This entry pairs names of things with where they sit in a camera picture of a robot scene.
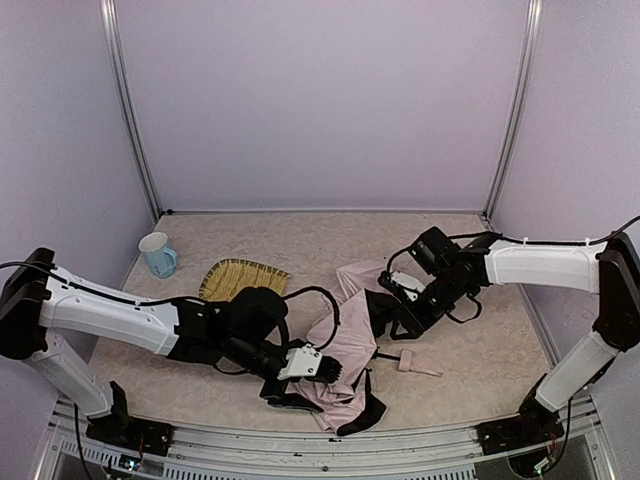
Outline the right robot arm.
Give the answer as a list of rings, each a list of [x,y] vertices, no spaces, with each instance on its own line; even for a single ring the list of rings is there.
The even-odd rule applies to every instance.
[[[591,330],[530,390],[507,423],[530,438],[553,431],[559,410],[597,381],[616,357],[639,343],[639,256],[624,229],[596,240],[531,241],[490,231],[459,236],[431,227],[405,253],[432,276],[424,285],[386,266],[378,283],[394,298],[394,340],[417,339],[457,302],[471,302],[494,285],[533,285],[580,290],[599,297]]]

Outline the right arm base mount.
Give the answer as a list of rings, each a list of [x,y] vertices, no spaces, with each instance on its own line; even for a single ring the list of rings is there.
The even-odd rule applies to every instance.
[[[541,425],[521,417],[483,422],[476,430],[485,456],[534,446],[565,435],[559,420]]]

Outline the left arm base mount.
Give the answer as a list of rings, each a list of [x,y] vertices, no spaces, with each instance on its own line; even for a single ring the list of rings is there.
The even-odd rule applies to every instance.
[[[137,417],[118,420],[115,417],[90,419],[86,430],[88,438],[102,443],[166,457],[173,439],[174,427]]]

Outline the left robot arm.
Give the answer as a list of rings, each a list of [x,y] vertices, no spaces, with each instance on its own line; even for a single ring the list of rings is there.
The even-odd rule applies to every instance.
[[[126,397],[115,383],[95,379],[86,363],[54,330],[75,330],[134,345],[169,360],[217,367],[222,359],[263,381],[261,398],[277,407],[318,411],[292,382],[335,383],[341,363],[325,351],[335,339],[335,317],[321,344],[289,335],[285,297],[247,287],[228,301],[193,296],[152,300],[88,282],[58,267],[52,250],[39,247],[12,269],[1,291],[1,354],[31,362],[45,378],[98,421],[126,423]]]

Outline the pink and black umbrella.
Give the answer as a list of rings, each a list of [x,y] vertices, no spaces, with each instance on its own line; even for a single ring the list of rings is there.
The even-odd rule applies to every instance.
[[[336,270],[340,326],[326,351],[342,363],[343,372],[333,385],[293,385],[293,389],[322,407],[313,414],[320,429],[339,437],[374,427],[387,411],[387,406],[373,394],[368,369],[378,353],[372,331],[372,293],[384,292],[377,281],[382,269],[380,261],[368,260]]]

